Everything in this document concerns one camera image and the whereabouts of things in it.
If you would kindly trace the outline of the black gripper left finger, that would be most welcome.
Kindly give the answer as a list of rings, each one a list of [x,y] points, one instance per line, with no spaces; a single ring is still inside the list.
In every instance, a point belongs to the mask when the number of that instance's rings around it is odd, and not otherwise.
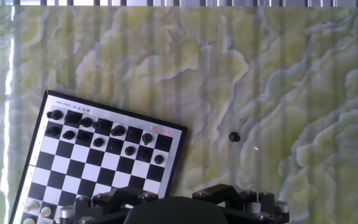
[[[123,223],[135,207],[158,199],[158,194],[134,187],[113,187],[109,192],[92,197],[79,196],[73,205],[60,209],[61,224]]]

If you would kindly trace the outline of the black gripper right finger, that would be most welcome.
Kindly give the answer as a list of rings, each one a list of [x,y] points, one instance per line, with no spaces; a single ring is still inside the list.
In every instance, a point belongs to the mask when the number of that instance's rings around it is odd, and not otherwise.
[[[271,192],[244,190],[237,185],[217,184],[193,193],[195,200],[218,206],[228,224],[288,224],[289,203],[275,200]]]

